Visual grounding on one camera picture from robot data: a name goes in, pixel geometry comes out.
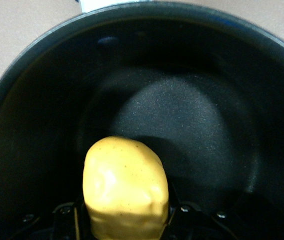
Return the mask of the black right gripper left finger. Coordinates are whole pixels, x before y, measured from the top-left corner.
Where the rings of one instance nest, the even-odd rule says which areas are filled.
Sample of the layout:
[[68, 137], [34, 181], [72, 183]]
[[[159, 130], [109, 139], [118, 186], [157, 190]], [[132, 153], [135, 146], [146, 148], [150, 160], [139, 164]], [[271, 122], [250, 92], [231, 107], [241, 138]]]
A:
[[28, 214], [18, 229], [18, 240], [93, 240], [83, 199], [58, 205], [48, 213]]

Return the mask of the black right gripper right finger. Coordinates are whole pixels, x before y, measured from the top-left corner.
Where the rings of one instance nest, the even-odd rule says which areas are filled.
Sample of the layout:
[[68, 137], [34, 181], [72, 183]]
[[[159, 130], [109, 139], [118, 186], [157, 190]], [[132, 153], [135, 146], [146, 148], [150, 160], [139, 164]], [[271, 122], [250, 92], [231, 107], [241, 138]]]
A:
[[162, 240], [238, 240], [225, 210], [211, 214], [202, 212], [198, 204], [182, 201], [174, 184], [169, 187], [169, 218], [161, 235]]

